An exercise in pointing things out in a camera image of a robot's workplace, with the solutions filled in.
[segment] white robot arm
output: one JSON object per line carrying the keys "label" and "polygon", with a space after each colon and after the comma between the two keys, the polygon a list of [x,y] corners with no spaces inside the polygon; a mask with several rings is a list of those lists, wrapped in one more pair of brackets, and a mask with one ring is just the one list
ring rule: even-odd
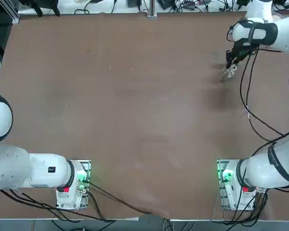
{"label": "white robot arm", "polygon": [[[13,113],[0,96],[0,141],[11,131]],[[84,161],[89,170],[90,163]],[[87,207],[86,184],[89,172],[77,160],[56,154],[32,154],[22,148],[0,143],[0,190],[56,188],[57,206],[62,209]]]}
{"label": "white robot arm", "polygon": [[[226,70],[230,77],[252,48],[264,45],[289,53],[289,17],[273,22],[271,0],[253,0],[246,18],[230,30],[234,41],[233,49],[226,55]],[[289,186],[289,137],[272,143],[249,159],[231,160],[221,178],[232,210],[242,210],[255,195],[256,187]],[[245,197],[241,202],[240,195]]]}

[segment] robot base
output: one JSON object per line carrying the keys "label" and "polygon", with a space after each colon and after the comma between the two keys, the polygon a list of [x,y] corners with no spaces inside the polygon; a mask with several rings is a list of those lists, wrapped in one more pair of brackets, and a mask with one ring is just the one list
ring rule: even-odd
{"label": "robot base", "polygon": [[89,185],[82,180],[90,181],[91,160],[70,160],[75,169],[71,187],[65,192],[56,190],[57,207],[62,209],[85,209],[88,207]]}
{"label": "robot base", "polygon": [[236,177],[236,166],[239,160],[217,160],[218,179],[220,183],[220,195],[222,200],[222,207],[224,209],[236,210],[253,210],[255,199],[251,199],[255,196],[256,191],[248,192],[241,187]]}

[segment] brown tabletop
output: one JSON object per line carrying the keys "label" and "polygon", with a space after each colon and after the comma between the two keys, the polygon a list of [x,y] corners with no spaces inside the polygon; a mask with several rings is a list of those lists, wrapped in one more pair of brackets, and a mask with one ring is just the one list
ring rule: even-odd
{"label": "brown tabletop", "polygon": [[[14,112],[5,142],[91,159],[94,182],[152,213],[211,219],[219,189],[216,160],[249,157],[263,143],[240,102],[242,70],[219,81],[232,46],[226,33],[241,16],[22,18],[12,28],[0,72],[0,94]],[[250,109],[288,131],[289,55],[260,52],[253,73]],[[28,194],[55,204],[54,189]],[[139,215],[96,197],[108,218]],[[220,204],[214,219],[223,218]],[[96,216],[92,204],[85,212]],[[0,194],[0,218],[40,217],[52,215]],[[269,192],[263,219],[289,220],[289,193]]]}

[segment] red button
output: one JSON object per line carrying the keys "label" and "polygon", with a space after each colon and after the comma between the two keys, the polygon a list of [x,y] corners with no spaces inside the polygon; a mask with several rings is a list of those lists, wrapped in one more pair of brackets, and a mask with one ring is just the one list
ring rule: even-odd
{"label": "red button", "polygon": [[242,187],[242,190],[244,193],[247,193],[249,191],[248,187]]}

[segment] floor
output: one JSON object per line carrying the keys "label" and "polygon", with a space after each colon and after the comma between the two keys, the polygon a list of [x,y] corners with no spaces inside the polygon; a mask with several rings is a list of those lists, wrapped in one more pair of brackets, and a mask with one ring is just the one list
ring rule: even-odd
{"label": "floor", "polygon": [[[5,48],[8,36],[11,30],[11,22],[6,15],[0,15],[0,44]],[[114,224],[109,226],[107,230],[109,231],[160,231],[163,226],[163,218],[146,215],[139,218],[139,221],[116,221]],[[83,228],[86,227],[90,230],[99,230],[105,224],[100,221],[95,220],[86,220],[81,221],[80,223],[69,223],[64,221],[56,221],[56,224],[59,225],[63,230],[70,231],[74,228]],[[184,221],[177,221],[175,223],[171,222],[175,230],[181,230],[186,224]],[[0,231],[12,231],[15,230],[21,231],[58,231],[59,229],[55,227],[50,220],[0,220]],[[196,222],[195,227],[192,229],[194,231],[225,231],[227,226],[222,224],[214,224],[209,221],[198,221]],[[289,230],[289,222],[261,222],[259,221],[254,227],[246,228],[240,225],[234,227],[233,231],[278,231],[278,230]]]}

